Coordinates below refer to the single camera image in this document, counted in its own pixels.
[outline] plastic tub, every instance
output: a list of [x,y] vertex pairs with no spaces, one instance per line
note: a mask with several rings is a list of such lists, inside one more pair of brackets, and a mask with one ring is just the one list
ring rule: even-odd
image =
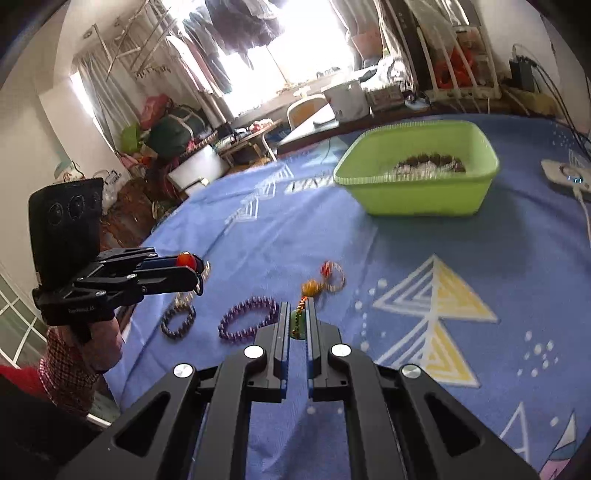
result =
[[[409,157],[435,153],[459,158],[466,172],[424,180],[387,175]],[[475,124],[440,120],[365,132],[347,150],[334,177],[372,215],[462,216],[478,211],[498,171],[499,159]]]

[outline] purple bead bracelet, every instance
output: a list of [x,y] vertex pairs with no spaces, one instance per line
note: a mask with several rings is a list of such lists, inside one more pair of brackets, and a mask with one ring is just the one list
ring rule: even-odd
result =
[[[228,326],[239,316],[244,315],[251,310],[268,309],[269,313],[265,319],[254,327],[245,328],[237,332],[229,333]],[[241,342],[248,338],[254,338],[259,328],[266,327],[277,322],[279,318],[279,304],[269,297],[251,297],[247,301],[242,301],[233,306],[223,317],[219,329],[220,338],[230,342]]]

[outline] red sleeve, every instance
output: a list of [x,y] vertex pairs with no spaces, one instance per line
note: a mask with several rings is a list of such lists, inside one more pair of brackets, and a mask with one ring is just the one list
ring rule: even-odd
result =
[[23,392],[37,398],[49,400],[39,380],[39,372],[34,367],[14,368],[0,365],[0,375],[15,384]]

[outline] dark bead bracelet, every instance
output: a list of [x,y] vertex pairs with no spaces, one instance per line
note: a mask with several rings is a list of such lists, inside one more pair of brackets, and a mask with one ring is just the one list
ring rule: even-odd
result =
[[[170,320],[172,320],[176,315],[179,313],[187,313],[187,318],[185,318],[183,324],[177,330],[170,330],[168,328],[168,324]],[[193,326],[193,322],[195,321],[195,308],[192,305],[189,305],[187,310],[176,310],[175,308],[167,308],[162,318],[160,319],[160,328],[162,329],[162,333],[165,334],[168,338],[172,340],[180,340],[185,335],[188,334],[189,330]]]
[[[269,313],[265,319],[254,327],[245,328],[237,332],[228,332],[228,326],[239,316],[255,309],[268,309]],[[251,297],[247,301],[240,302],[233,306],[223,317],[219,329],[220,338],[230,342],[240,342],[248,338],[254,338],[259,328],[276,323],[279,318],[279,304],[269,297]]]

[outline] green duffel bag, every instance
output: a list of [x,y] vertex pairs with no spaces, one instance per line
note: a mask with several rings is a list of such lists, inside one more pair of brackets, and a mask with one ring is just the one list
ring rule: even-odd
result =
[[203,110],[180,105],[170,110],[152,127],[146,145],[160,159],[170,161],[182,155],[191,140],[200,142],[212,132]]

